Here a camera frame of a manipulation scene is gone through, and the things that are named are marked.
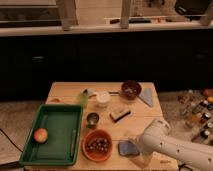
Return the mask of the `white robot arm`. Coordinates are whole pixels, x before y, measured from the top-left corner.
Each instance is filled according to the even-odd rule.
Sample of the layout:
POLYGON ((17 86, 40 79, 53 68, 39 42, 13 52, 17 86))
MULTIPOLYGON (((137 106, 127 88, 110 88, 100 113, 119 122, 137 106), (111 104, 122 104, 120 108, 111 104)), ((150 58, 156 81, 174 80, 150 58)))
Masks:
POLYGON ((171 127, 169 123, 156 118, 137 135, 135 144, 143 155, 158 152, 201 171, 213 171, 213 147, 179 140, 169 135, 171 127))

